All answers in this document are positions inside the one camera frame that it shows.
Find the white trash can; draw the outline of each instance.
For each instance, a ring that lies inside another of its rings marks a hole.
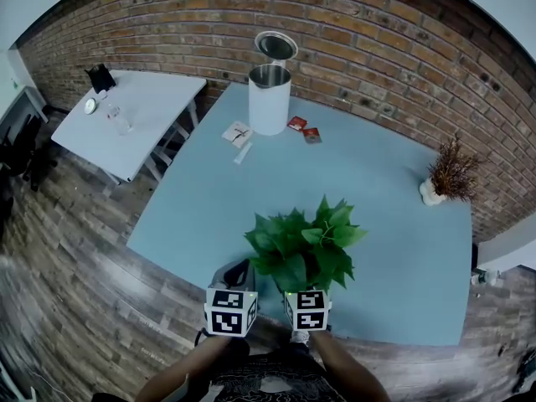
[[[250,72],[250,127],[263,136],[274,136],[288,122],[291,73],[285,68],[285,61],[294,58],[298,48],[290,37],[275,31],[259,34],[255,45],[274,62],[259,65]]]

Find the potted plant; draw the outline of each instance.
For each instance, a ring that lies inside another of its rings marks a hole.
[[[255,228],[245,234],[257,254],[251,264],[272,276],[281,292],[328,291],[332,281],[346,288],[344,276],[353,279],[353,265],[344,248],[367,234],[350,224],[352,210],[344,200],[331,209],[324,195],[312,222],[296,209],[268,219],[256,214]]]
[[[437,205],[445,199],[471,201],[475,195],[480,164],[476,156],[461,152],[460,138],[454,137],[440,145],[439,156],[428,168],[430,176],[419,186],[426,205]]]

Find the sneaker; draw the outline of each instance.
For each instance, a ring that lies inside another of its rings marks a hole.
[[[292,331],[291,343],[309,344],[309,332],[307,331]]]

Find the light blue table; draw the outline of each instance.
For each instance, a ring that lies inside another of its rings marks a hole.
[[[252,255],[244,232],[254,212],[312,218],[323,194],[354,204],[352,222],[369,233],[347,252],[355,281],[332,284],[329,322],[338,335],[404,344],[458,344],[471,268],[467,204],[422,203],[419,183],[435,153],[364,119],[291,98],[290,115],[319,128],[308,145],[289,128],[254,134],[241,165],[221,135],[248,123],[248,89],[231,85],[195,129],[147,204],[127,245],[206,288],[214,272]],[[286,322],[273,281],[257,280],[260,313]]]

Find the trash can lid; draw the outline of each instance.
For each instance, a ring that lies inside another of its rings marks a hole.
[[[277,60],[292,59],[298,53],[298,45],[286,34],[263,31],[255,37],[255,46],[264,55]]]

